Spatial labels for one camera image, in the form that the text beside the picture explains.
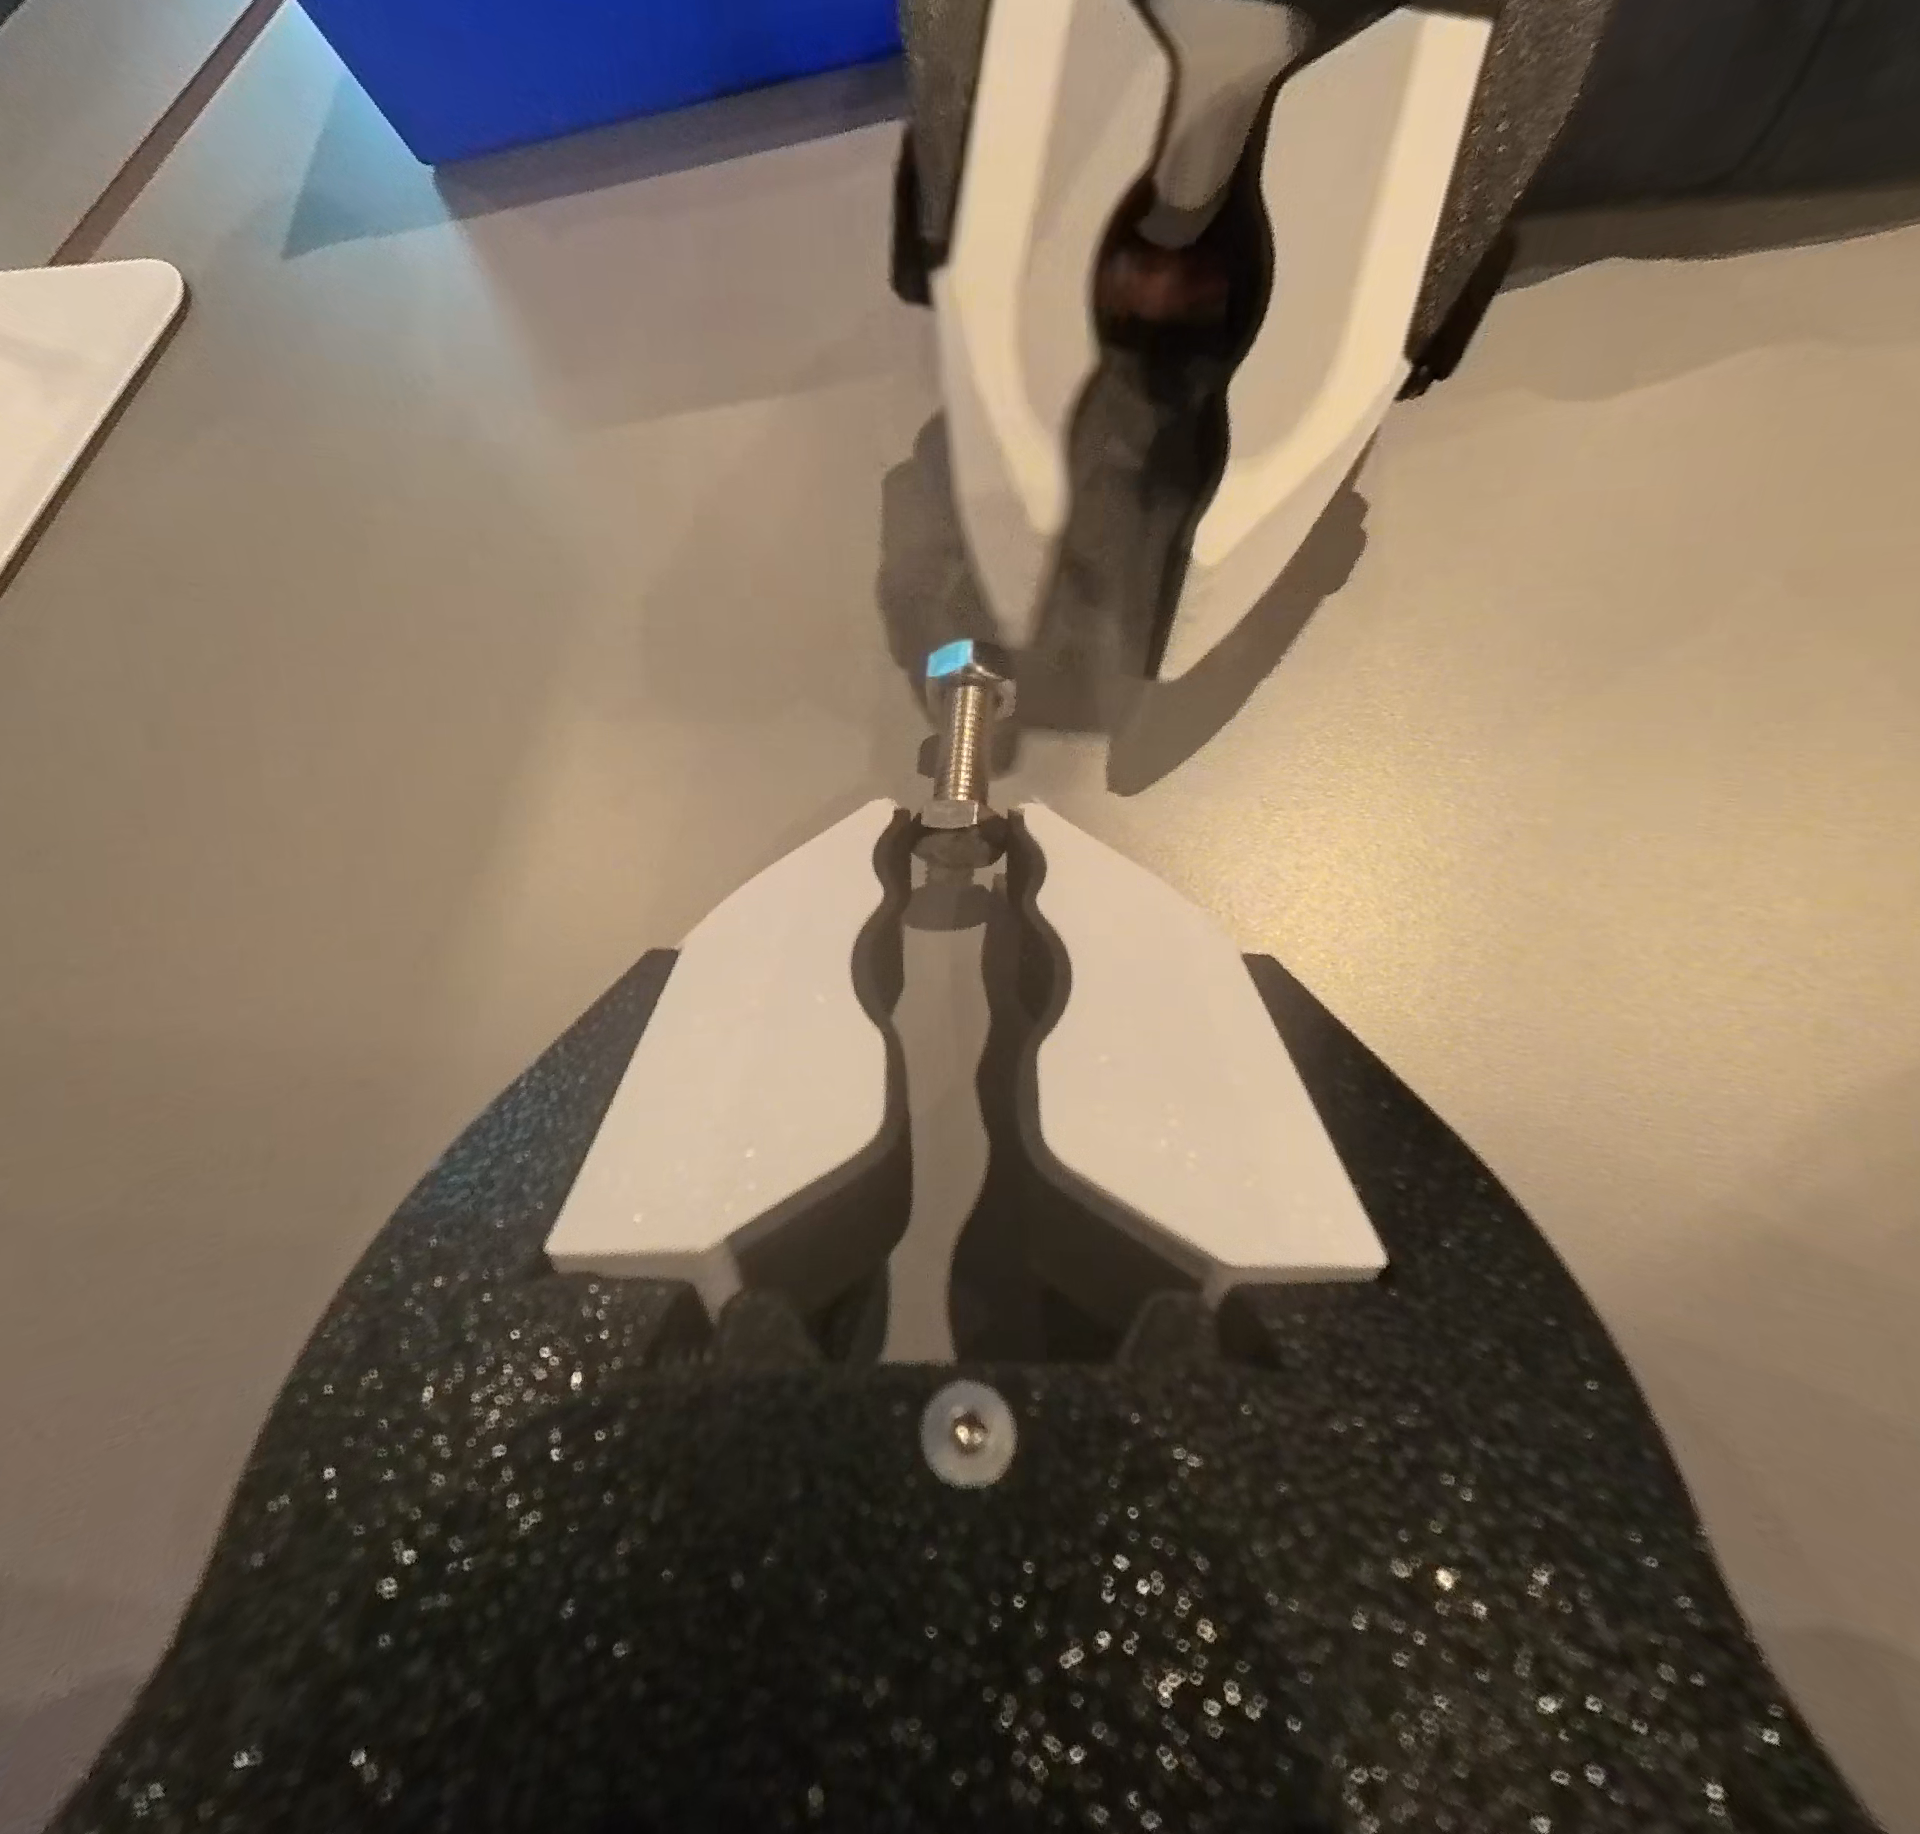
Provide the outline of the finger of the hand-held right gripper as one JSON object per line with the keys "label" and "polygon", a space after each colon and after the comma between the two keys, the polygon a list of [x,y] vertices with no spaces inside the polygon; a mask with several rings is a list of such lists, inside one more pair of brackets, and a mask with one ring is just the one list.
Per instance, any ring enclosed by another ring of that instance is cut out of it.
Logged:
{"label": "finger of the hand-held right gripper", "polygon": [[1177,55],[1146,0],[989,0],[933,327],[947,473],[982,610],[1042,630],[1102,359],[1095,279],[1156,166]]}
{"label": "finger of the hand-held right gripper", "polygon": [[1304,551],[1410,371],[1487,16],[1386,16],[1288,71],[1267,113],[1273,267],[1229,381],[1229,453],[1192,531],[1156,675],[1188,675]]}

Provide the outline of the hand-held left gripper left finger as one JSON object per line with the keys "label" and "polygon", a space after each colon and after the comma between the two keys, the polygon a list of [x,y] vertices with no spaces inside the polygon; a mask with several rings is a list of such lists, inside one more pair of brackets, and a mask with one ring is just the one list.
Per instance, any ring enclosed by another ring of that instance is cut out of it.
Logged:
{"label": "hand-held left gripper left finger", "polygon": [[676,948],[546,1234],[561,1272],[840,1299],[910,1212],[894,1005],[910,814],[874,799]]}

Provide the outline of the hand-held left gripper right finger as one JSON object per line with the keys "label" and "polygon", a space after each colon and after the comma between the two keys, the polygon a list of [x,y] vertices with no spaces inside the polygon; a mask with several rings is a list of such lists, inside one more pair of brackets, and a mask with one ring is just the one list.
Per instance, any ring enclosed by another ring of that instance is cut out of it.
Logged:
{"label": "hand-held left gripper right finger", "polygon": [[989,1199],[1064,1299],[1362,1286],[1377,1225],[1229,929],[1042,802],[982,952]]}

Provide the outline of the silver hex nut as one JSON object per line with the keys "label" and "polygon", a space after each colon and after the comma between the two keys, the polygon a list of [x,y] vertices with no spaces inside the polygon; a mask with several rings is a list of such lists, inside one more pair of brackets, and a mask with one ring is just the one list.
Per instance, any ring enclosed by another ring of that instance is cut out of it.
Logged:
{"label": "silver hex nut", "polygon": [[933,873],[972,875],[1007,852],[1007,818],[989,802],[933,799],[906,826],[906,852]]}

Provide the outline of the silver bolt with blue mark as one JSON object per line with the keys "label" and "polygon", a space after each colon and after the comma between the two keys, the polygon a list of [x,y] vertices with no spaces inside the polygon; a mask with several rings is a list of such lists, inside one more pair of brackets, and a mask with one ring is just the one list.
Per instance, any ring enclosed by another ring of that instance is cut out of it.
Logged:
{"label": "silver bolt with blue mark", "polygon": [[934,645],[922,665],[922,698],[938,741],[930,802],[989,802],[997,726],[1019,702],[1009,657],[982,638]]}

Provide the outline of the person's right forearm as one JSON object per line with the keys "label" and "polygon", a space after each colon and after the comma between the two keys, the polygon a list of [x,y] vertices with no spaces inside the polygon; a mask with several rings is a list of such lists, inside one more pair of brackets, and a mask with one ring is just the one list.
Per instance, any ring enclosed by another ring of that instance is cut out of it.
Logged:
{"label": "person's right forearm", "polygon": [[1524,214],[1917,179],[1917,0],[1615,0]]}

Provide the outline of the blue box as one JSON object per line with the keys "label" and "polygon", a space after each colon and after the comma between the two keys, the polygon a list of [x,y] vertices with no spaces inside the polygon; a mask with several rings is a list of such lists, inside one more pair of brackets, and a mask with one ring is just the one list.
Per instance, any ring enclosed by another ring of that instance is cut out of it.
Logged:
{"label": "blue box", "polygon": [[890,58],[898,0],[297,0],[425,166]]}

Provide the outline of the white tray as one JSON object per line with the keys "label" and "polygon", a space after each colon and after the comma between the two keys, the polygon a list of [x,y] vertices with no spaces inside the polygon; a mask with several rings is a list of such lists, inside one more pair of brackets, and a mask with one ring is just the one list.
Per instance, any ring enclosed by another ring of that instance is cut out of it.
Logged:
{"label": "white tray", "polygon": [[172,263],[2,270],[2,578],[119,422],[186,311]]}

